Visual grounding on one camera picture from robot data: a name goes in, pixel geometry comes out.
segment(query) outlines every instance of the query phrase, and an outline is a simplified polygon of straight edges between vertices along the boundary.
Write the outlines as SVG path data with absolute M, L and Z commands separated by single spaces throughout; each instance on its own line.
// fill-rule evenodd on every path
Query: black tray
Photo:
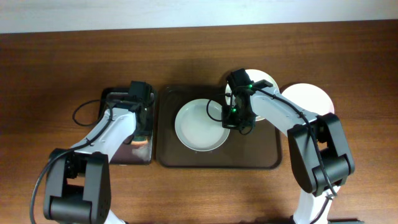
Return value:
M 160 93 L 156 159 L 166 167 L 274 169 L 282 160 L 279 131 L 266 120 L 243 136 L 231 130 L 220 147 L 197 152 L 184 146 L 174 129 L 175 117 L 189 101 L 205 98 L 223 105 L 224 88 L 213 86 L 167 86 Z

